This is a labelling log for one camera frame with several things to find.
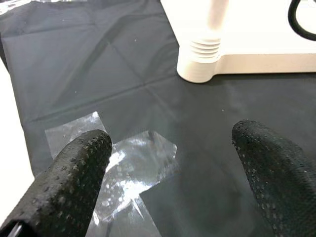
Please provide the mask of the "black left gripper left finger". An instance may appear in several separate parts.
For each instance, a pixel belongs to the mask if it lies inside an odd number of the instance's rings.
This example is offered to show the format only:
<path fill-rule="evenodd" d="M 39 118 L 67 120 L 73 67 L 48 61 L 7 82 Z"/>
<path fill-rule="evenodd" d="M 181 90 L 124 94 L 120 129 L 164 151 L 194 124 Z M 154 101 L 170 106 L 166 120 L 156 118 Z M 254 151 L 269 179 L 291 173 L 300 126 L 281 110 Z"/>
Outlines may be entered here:
<path fill-rule="evenodd" d="M 103 130 L 82 133 L 35 178 L 0 227 L 2 237 L 83 237 L 112 154 Z"/>

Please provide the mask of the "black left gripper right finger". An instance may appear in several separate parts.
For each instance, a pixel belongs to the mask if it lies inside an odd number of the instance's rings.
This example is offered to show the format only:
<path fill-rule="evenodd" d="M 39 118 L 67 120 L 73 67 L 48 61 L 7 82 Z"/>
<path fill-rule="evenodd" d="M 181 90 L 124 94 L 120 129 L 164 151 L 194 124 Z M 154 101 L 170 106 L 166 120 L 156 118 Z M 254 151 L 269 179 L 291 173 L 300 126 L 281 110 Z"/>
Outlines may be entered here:
<path fill-rule="evenodd" d="M 255 120 L 232 127 L 232 144 L 253 196 L 275 237 L 316 235 L 316 161 Z"/>

